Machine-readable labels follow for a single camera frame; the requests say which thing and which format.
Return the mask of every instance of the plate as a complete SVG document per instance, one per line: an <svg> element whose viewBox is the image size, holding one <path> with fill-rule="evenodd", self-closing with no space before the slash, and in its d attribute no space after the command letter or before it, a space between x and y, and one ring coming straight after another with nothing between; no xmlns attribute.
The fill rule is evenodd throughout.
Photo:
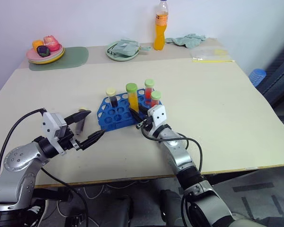
<svg viewBox="0 0 284 227"><path fill-rule="evenodd" d="M59 54L61 54L62 50L63 50L63 47L61 44L59 44L59 49L57 51L52 51L51 55L43 58L32 48L29 51L27 51L27 59L30 61L48 61L52 59L53 57L56 57Z"/></svg>
<svg viewBox="0 0 284 227"><path fill-rule="evenodd" d="M50 58L46 58L45 60L39 60L39 61L35 61L34 60L34 62L45 62L45 61L49 61L49 60L51 60L51 59L54 59L54 58L56 58L57 56L59 56L61 53L62 53L62 51L63 51L63 49L64 48L62 48L57 54L55 54L54 56L52 56L52 55L50 55L50 56L48 56L48 57L50 57Z"/></svg>
<svg viewBox="0 0 284 227"><path fill-rule="evenodd" d="M61 53L60 55L58 55L58 56L56 56L55 58L50 59L50 60L48 60L48 61L42 61L42 62L31 61L31 60L28 60L28 61L31 62L31 63L33 63L33 64L38 64L38 65L41 65L41 64L48 64L48 63L51 63L51 62L54 62L54 61L60 59L63 55L64 55L64 48L63 48L62 53Z"/></svg>
<svg viewBox="0 0 284 227"><path fill-rule="evenodd" d="M128 60L133 59L133 58L134 58L135 56L137 56L137 54L139 53L139 51L137 51L133 56L130 56L130 57L114 57L112 54L110 54L110 53L108 52L108 50L109 50L110 48L112 48L114 45L116 45L118 42L119 42L119 41L113 42L113 43L111 43L110 45L107 46L107 48L106 48L106 50L105 50L105 53L106 53L106 55L107 55L109 58L111 58L111 59L113 59L113 60L115 60L115 61L128 61Z"/></svg>

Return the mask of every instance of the bottle cap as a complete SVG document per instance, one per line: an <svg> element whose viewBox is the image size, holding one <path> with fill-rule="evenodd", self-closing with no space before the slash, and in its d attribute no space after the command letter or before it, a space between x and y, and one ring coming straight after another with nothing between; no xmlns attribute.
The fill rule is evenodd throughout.
<svg viewBox="0 0 284 227"><path fill-rule="evenodd" d="M84 106L79 108L79 111L84 111L84 110L87 110L87 108Z"/></svg>
<svg viewBox="0 0 284 227"><path fill-rule="evenodd" d="M129 83L129 84L126 84L126 91L131 93L131 92L136 92L138 90L138 87L136 84L134 83Z"/></svg>
<svg viewBox="0 0 284 227"><path fill-rule="evenodd" d="M144 84L146 87L153 87L155 85L155 81L153 79L146 79Z"/></svg>
<svg viewBox="0 0 284 227"><path fill-rule="evenodd" d="M108 89L106 89L106 94L107 96L115 96L116 94L116 90L113 87L109 87Z"/></svg>
<svg viewBox="0 0 284 227"><path fill-rule="evenodd" d="M161 92L153 91L151 93L151 99L153 99L153 100L160 100L161 99Z"/></svg>
<svg viewBox="0 0 284 227"><path fill-rule="evenodd" d="M253 72L257 75L260 75L262 77L265 77L266 76L266 72L262 69L254 69Z"/></svg>

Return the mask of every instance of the dark liquid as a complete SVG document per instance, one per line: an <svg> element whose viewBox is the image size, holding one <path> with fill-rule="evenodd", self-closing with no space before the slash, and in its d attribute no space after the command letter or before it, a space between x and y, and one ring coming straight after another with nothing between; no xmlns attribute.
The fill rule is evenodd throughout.
<svg viewBox="0 0 284 227"><path fill-rule="evenodd" d="M109 97L109 100L110 100L110 103L111 103L112 107L117 107L118 106L118 101L117 101L116 96Z"/></svg>

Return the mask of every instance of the blue test tube rack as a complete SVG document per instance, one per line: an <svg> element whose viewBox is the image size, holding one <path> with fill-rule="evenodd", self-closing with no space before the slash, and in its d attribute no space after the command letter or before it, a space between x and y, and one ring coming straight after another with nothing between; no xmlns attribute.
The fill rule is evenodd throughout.
<svg viewBox="0 0 284 227"><path fill-rule="evenodd" d="M138 89L137 95L138 102L144 107L150 108L150 106L145 103L145 89ZM112 107L109 98L106 97L103 99L97 111L98 123L101 129L105 129L106 131L112 131L138 123L129 111L127 93L117 94L116 97L118 101L117 107ZM145 116L141 111L139 115L142 119Z"/></svg>

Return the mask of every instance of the yellow cap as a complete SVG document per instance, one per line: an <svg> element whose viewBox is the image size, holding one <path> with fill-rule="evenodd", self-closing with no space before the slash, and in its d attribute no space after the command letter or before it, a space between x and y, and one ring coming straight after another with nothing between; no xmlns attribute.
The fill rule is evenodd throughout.
<svg viewBox="0 0 284 227"><path fill-rule="evenodd" d="M116 90L113 87L109 87L108 89L106 89L106 94L107 96L115 96L116 94Z"/></svg>

